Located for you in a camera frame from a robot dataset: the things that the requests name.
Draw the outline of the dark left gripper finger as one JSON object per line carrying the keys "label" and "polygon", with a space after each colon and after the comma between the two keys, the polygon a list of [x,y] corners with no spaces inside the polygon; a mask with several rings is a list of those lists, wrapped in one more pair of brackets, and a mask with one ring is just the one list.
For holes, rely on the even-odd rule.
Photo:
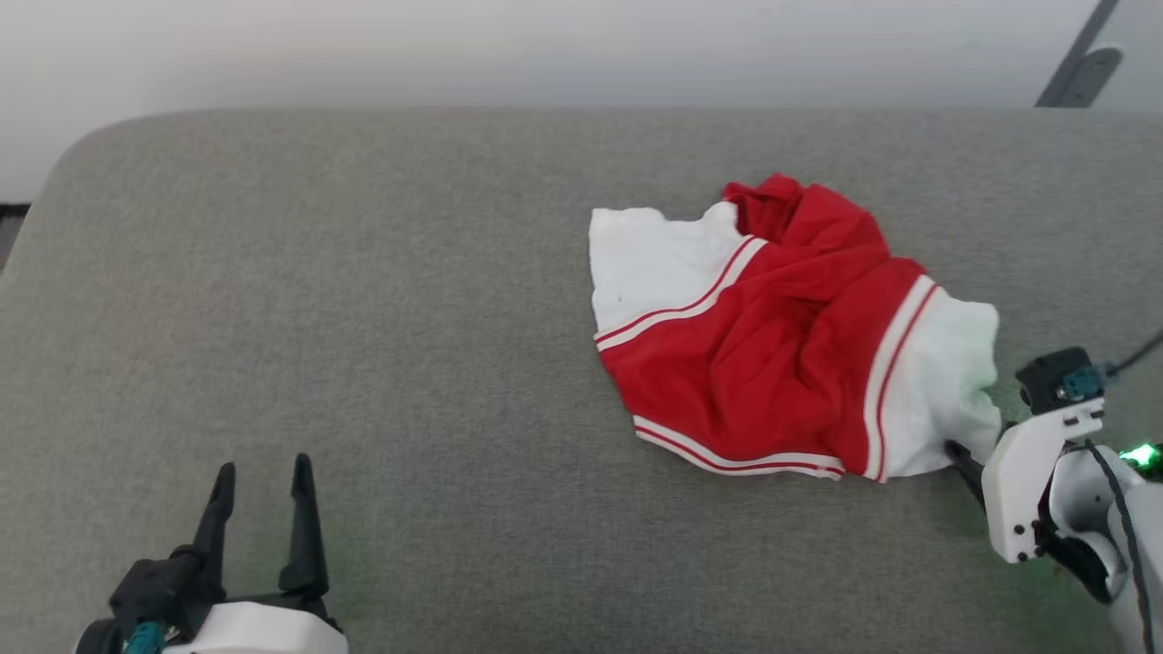
{"label": "dark left gripper finger", "polygon": [[290,493],[294,504],[293,521],[288,559],[279,573],[278,587],[284,596],[322,599],[331,582],[324,563],[314,469],[306,452],[295,457]]}
{"label": "dark left gripper finger", "polygon": [[213,596],[227,596],[222,584],[224,571],[224,531],[235,505],[236,468],[228,462],[219,471],[204,509],[193,547],[199,550],[204,580]]}

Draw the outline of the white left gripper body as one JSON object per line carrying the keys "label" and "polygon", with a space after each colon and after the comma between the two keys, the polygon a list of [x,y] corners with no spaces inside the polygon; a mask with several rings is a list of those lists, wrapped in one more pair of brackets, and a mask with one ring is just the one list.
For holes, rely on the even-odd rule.
{"label": "white left gripper body", "polygon": [[349,641],[323,593],[274,593],[211,607],[186,654],[349,654]]}

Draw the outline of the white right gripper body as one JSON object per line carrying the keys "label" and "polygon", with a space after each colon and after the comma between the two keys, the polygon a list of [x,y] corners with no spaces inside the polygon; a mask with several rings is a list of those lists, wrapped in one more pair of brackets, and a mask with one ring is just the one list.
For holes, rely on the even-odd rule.
{"label": "white right gripper body", "polygon": [[1049,533],[1041,502],[1068,441],[1103,428],[1105,401],[1091,399],[1040,415],[1005,431],[983,468],[982,489],[989,541],[1009,564],[1034,559],[1039,529]]}

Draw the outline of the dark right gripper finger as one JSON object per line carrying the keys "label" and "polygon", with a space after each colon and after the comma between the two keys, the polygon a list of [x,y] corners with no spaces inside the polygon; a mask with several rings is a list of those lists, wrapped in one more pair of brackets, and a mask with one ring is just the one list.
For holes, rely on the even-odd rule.
{"label": "dark right gripper finger", "polygon": [[982,509],[985,509],[982,476],[984,465],[977,462],[965,446],[956,441],[946,441],[944,452],[951,460],[955,471],[964,481],[966,488]]}

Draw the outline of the red and white garment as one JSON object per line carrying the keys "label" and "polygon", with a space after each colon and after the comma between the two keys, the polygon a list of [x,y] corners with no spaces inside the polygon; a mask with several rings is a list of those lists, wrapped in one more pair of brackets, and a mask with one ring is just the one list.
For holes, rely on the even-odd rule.
{"label": "red and white garment", "polygon": [[693,221],[595,208],[594,342],[637,436],[727,476],[887,481],[984,462],[999,314],[894,256],[875,216],[772,175]]}

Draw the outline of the dark grey diagonal metal bar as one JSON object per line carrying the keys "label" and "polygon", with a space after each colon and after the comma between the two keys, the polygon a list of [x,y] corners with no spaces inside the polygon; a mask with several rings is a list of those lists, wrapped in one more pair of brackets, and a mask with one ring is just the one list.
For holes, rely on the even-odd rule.
{"label": "dark grey diagonal metal bar", "polygon": [[1036,108],[1089,108],[1092,100],[1080,99],[1080,104],[1066,104],[1069,87],[1076,74],[1079,74],[1080,63],[1089,57],[1094,40],[1108,23],[1110,16],[1116,10],[1120,0],[1096,0],[1094,8],[1089,13],[1089,20],[1080,26],[1071,47],[1059,61],[1058,69],[1049,78],[1036,104]]}

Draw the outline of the grey metal bracket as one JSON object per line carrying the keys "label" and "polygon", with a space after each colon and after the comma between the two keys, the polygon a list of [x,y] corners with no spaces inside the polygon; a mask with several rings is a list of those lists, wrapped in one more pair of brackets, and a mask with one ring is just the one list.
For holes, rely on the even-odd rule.
{"label": "grey metal bracket", "polygon": [[1073,71],[1066,74],[1053,106],[1068,109],[1092,107],[1108,85],[1110,78],[1116,74],[1122,59],[1123,51],[1120,48],[1100,48],[1085,54]]}

